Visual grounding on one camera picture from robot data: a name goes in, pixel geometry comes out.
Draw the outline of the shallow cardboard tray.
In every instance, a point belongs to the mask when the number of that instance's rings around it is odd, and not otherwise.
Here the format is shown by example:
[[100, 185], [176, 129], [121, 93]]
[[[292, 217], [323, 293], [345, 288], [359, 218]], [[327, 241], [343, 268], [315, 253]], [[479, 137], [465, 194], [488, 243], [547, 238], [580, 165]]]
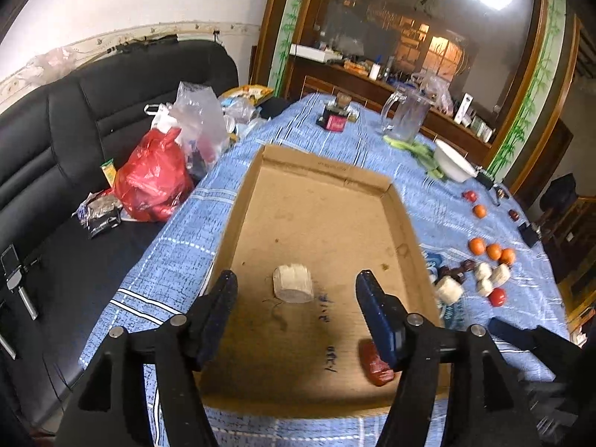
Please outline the shallow cardboard tray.
[[[309, 269], [314, 298], [274, 295], [283, 264]], [[384, 414], [396, 383], [374, 386], [359, 362], [370, 335], [356, 276], [436, 322], [437, 302], [409, 216], [386, 175], [278, 145], [263, 146], [237, 194], [213, 269], [237, 276], [237, 301], [199, 390], [241, 415], [332, 418]]]

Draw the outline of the small black box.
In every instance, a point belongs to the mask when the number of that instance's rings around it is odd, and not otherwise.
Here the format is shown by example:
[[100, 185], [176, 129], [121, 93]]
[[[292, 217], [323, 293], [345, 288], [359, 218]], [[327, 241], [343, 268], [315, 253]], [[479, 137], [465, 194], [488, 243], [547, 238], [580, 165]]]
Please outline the small black box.
[[523, 242], [533, 248], [540, 241], [540, 233], [533, 223], [523, 223], [518, 227]]

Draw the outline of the red plastic bag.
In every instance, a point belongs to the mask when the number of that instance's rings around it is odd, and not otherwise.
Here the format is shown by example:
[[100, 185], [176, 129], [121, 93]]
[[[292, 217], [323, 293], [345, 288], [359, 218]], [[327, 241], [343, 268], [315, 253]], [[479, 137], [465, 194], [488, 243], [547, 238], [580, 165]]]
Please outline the red plastic bag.
[[152, 128], [117, 171], [113, 192], [132, 219], [167, 222], [192, 192], [180, 133]]

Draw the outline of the small far tangerine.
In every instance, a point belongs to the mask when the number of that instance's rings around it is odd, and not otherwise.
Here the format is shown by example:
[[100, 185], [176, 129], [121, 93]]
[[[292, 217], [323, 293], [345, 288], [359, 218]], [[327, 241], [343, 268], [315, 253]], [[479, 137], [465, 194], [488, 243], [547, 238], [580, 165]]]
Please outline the small far tangerine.
[[473, 208], [473, 213], [479, 219], [483, 219], [487, 216], [487, 208], [484, 205], [476, 205]]

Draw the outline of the orange tangerine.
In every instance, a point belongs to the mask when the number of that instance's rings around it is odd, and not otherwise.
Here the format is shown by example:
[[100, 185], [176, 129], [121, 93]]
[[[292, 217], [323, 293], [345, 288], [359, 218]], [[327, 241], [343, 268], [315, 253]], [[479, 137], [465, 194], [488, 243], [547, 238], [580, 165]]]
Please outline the orange tangerine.
[[516, 262], [516, 253], [513, 248], [503, 248], [499, 257], [499, 263], [507, 266], [514, 265]]
[[491, 243], [486, 246], [486, 255], [493, 261], [499, 261], [502, 256], [502, 248], [498, 243]]
[[475, 256], [483, 255], [486, 250], [486, 243], [483, 238], [475, 237], [469, 240], [468, 248], [470, 249], [470, 252]]

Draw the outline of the black leather sofa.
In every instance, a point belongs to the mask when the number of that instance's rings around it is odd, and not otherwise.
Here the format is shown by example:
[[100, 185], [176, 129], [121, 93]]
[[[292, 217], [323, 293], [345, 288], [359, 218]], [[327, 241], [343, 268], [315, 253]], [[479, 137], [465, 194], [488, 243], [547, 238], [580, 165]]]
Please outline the black leather sofa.
[[91, 237], [76, 210], [105, 189], [104, 162], [123, 165], [149, 131], [146, 105], [180, 82], [222, 93], [237, 66], [212, 41], [121, 51], [40, 87], [1, 116], [1, 245], [24, 275], [1, 293], [1, 397], [33, 427], [58, 410], [80, 355], [122, 279], [159, 224], [122, 224]]

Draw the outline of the wooden sideboard cabinet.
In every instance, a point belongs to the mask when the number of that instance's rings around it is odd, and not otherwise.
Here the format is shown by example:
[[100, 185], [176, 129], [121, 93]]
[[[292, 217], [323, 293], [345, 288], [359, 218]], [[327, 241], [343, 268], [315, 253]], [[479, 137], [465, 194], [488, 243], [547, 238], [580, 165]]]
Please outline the wooden sideboard cabinet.
[[[383, 105], [393, 92], [394, 88], [388, 84], [352, 73], [342, 66], [321, 64], [298, 57], [289, 58], [282, 87], [282, 96], [292, 102], [311, 93], [344, 93], [377, 113], [381, 113]], [[447, 141], [474, 165], [488, 165], [491, 145], [435, 109], [428, 112], [421, 133], [431, 139]]]

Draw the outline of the clear glass pitcher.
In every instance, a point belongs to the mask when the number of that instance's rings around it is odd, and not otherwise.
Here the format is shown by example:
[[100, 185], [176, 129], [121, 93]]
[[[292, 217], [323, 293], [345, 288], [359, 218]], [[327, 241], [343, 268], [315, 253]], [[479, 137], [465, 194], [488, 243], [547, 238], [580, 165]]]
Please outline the clear glass pitcher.
[[433, 104], [416, 88], [398, 84], [381, 111], [382, 134], [413, 142]]

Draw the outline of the dark bottle with red label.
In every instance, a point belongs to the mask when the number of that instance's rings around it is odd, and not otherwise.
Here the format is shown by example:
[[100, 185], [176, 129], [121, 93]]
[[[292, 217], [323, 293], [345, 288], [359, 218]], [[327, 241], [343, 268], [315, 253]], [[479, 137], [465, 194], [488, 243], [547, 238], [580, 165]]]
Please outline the dark bottle with red label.
[[358, 110], [352, 107], [352, 97], [338, 93], [335, 99], [325, 104], [316, 124], [325, 131], [341, 133], [348, 122], [356, 122], [358, 118]]

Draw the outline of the dark red date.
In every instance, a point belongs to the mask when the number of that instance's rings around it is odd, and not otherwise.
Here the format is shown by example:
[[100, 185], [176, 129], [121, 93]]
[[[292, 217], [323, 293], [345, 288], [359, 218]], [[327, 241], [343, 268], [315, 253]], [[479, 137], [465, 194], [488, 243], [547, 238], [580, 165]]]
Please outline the dark red date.
[[475, 269], [477, 262], [473, 259], [466, 259], [461, 262], [461, 269], [463, 272], [471, 272]]
[[445, 276], [449, 276], [452, 279], [456, 279], [460, 274], [458, 269], [450, 269], [448, 266], [443, 265], [438, 269], [438, 277], [440, 279], [444, 278]]
[[516, 221], [518, 221], [518, 220], [519, 220], [519, 214], [518, 214], [518, 212], [517, 212], [517, 211], [515, 211], [515, 210], [513, 210], [513, 209], [511, 209], [511, 210], [509, 210], [509, 211], [508, 211], [508, 215], [509, 215], [509, 217], [510, 217], [510, 218], [511, 218], [511, 219], [512, 219], [514, 222], [516, 222]]

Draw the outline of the green leafy vegetables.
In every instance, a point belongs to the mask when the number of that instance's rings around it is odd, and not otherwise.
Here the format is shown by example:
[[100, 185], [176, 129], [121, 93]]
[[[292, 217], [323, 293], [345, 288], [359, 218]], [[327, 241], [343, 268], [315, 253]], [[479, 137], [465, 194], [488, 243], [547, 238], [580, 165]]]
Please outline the green leafy vegetables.
[[405, 142], [398, 139], [391, 138], [387, 135], [383, 136], [383, 140], [389, 144], [392, 148], [401, 149], [410, 153], [416, 162], [421, 165], [429, 175], [430, 178], [435, 180], [445, 181], [447, 176], [440, 169], [440, 165], [434, 158], [433, 150], [423, 143], [417, 141]]

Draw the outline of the far red tomato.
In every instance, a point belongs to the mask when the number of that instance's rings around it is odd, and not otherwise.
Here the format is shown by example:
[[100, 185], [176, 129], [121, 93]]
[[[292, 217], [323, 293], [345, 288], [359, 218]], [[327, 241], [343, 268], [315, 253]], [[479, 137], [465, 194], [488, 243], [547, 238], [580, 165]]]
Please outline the far red tomato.
[[478, 194], [472, 190], [463, 192], [462, 196], [471, 203], [476, 203], [478, 201]]

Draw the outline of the red cherry tomato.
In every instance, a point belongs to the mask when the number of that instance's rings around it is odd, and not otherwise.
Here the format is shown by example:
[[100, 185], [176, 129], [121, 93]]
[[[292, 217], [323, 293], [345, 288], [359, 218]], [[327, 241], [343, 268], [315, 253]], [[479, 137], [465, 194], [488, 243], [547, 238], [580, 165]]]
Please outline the red cherry tomato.
[[488, 299], [494, 308], [502, 307], [507, 301], [506, 290], [503, 288], [494, 288]]

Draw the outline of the silver snack packet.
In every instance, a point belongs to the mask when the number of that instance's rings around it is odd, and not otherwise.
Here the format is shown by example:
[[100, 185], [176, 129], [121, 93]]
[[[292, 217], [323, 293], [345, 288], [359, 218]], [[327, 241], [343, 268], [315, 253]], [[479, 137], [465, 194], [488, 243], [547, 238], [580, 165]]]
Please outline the silver snack packet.
[[90, 193], [73, 213], [81, 226], [94, 238], [121, 223], [122, 204], [111, 189]]

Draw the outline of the black power adapter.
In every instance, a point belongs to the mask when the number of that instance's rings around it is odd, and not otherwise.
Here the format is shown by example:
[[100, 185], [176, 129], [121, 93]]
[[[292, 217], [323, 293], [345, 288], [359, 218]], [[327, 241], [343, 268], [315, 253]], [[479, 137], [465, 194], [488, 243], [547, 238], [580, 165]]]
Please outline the black power adapter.
[[487, 191], [490, 191], [495, 186], [495, 180], [492, 175], [488, 174], [488, 172], [484, 171], [483, 169], [478, 169], [475, 180]]

